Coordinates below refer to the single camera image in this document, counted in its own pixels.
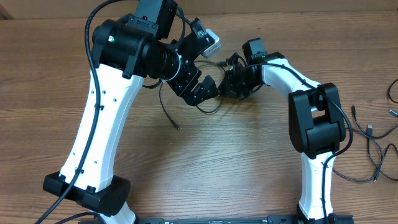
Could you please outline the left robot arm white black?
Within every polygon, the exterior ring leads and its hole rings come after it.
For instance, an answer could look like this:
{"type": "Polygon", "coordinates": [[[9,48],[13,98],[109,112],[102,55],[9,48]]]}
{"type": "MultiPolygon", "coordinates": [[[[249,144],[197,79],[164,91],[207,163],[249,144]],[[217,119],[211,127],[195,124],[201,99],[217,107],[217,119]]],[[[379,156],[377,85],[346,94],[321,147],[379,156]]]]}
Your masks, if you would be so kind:
{"type": "Polygon", "coordinates": [[[59,171],[44,179],[46,192],[72,200],[103,223],[136,223],[127,204],[130,181],[114,174],[118,142],[131,105],[146,78],[167,83],[186,104],[218,95],[215,81],[195,66],[221,48],[220,38],[199,19],[184,21],[179,39],[169,44],[176,16],[174,1],[140,1],[136,11],[85,28],[90,89],[71,152],[59,171]]]}

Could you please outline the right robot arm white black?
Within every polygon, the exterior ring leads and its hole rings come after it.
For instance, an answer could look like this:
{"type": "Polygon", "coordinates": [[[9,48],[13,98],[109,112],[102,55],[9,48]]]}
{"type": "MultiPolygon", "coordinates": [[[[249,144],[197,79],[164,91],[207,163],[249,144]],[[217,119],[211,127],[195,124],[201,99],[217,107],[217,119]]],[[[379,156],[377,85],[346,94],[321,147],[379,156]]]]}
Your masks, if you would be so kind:
{"type": "Polygon", "coordinates": [[[243,100],[262,85],[288,101],[289,136],[302,161],[302,193],[295,223],[351,223],[331,205],[334,153],[345,140],[345,121],[337,87],[306,78],[280,52],[269,53],[251,39],[226,59],[230,66],[219,86],[221,96],[243,100]]]}

